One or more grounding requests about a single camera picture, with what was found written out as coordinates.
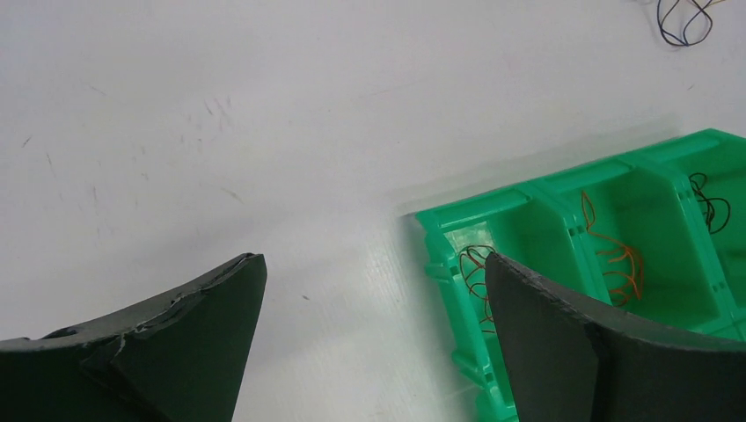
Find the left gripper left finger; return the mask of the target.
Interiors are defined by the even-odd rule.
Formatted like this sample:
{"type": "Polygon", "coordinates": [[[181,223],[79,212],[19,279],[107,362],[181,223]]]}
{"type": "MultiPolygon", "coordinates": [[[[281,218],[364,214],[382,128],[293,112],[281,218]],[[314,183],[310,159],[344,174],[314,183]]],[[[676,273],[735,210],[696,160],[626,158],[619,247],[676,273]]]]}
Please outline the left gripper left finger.
{"type": "Polygon", "coordinates": [[[1,344],[4,421],[229,421],[267,267],[241,254],[186,284],[1,344]]]}

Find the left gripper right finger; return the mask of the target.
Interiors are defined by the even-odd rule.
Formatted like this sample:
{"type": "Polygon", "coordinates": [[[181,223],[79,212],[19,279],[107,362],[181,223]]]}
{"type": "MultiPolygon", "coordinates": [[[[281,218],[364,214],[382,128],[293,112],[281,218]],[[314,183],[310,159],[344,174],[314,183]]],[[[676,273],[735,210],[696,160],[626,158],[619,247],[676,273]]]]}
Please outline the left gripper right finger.
{"type": "Polygon", "coordinates": [[[522,421],[744,420],[744,343],[614,308],[500,253],[485,282],[522,421]]]}

